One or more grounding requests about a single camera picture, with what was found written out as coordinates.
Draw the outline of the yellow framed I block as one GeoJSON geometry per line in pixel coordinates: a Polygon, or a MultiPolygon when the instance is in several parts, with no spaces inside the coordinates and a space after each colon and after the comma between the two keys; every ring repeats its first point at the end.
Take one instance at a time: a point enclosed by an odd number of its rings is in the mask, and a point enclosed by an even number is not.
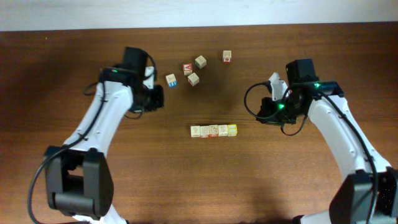
{"type": "Polygon", "coordinates": [[[228,136],[236,136],[238,133],[237,126],[235,124],[228,125],[228,136]]]}

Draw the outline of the number 2 wooden block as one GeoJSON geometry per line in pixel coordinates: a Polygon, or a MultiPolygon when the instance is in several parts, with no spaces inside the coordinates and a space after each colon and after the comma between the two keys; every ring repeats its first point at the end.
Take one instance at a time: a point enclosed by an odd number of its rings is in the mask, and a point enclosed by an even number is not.
{"type": "Polygon", "coordinates": [[[218,125],[218,136],[227,136],[228,135],[228,125],[222,124],[218,125]]]}

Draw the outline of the plain Y wooden block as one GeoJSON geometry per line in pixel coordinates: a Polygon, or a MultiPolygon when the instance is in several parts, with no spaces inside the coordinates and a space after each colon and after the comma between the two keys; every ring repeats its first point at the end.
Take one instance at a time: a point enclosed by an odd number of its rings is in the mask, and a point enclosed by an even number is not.
{"type": "Polygon", "coordinates": [[[199,138],[201,136],[200,126],[190,126],[190,133],[192,138],[199,138]]]}

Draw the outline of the elephant wooden block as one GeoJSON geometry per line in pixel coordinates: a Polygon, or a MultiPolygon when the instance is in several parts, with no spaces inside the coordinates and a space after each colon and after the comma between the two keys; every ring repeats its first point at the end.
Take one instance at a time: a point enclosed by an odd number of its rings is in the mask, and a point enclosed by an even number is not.
{"type": "Polygon", "coordinates": [[[219,129],[217,124],[209,125],[209,136],[210,137],[218,137],[219,129]]]}

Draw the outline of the red sided wooden block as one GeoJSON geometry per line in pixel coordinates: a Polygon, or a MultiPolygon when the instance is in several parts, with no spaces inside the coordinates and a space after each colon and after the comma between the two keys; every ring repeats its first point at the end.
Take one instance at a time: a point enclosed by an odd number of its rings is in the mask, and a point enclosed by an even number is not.
{"type": "Polygon", "coordinates": [[[210,136],[210,127],[209,126],[200,126],[200,137],[208,138],[210,136]]]}

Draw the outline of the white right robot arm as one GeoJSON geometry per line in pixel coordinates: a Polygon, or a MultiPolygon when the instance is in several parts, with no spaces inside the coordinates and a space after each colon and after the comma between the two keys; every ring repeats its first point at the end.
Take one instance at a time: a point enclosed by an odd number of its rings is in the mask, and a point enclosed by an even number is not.
{"type": "Polygon", "coordinates": [[[299,215],[294,223],[397,223],[397,170],[369,142],[336,81],[321,81],[310,59],[285,66],[262,83],[270,97],[254,116],[283,128],[302,116],[321,132],[338,164],[343,183],[327,210],[299,215]]]}

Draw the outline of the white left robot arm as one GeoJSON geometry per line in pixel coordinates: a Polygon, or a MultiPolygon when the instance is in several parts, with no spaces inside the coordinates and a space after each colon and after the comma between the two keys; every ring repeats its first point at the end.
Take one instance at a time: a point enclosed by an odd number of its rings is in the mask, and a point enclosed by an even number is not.
{"type": "Polygon", "coordinates": [[[123,60],[102,68],[93,101],[82,121],[61,146],[49,146],[39,171],[45,172],[47,203],[76,223],[127,223],[113,205],[114,183],[106,156],[121,120],[136,119],[164,107],[164,91],[155,84],[154,59],[126,47],[123,60]]]}

